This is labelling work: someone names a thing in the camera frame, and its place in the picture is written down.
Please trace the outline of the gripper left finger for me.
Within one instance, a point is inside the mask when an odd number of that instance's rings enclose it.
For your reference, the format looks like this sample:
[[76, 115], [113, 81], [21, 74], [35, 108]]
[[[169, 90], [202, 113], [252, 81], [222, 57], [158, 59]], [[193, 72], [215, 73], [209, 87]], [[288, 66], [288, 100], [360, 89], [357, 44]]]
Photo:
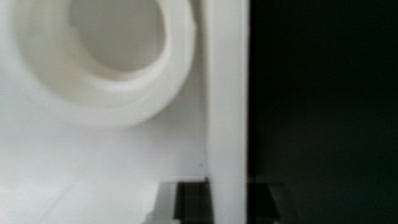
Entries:
[[179, 224], [208, 224], [208, 182], [181, 182], [176, 189], [174, 219]]

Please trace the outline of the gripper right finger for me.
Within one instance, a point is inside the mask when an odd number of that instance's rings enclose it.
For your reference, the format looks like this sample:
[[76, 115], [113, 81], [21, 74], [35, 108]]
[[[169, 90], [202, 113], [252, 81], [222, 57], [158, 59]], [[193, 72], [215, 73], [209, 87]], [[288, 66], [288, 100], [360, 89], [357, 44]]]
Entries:
[[249, 185], [249, 224], [273, 224], [279, 220], [270, 188], [265, 183]]

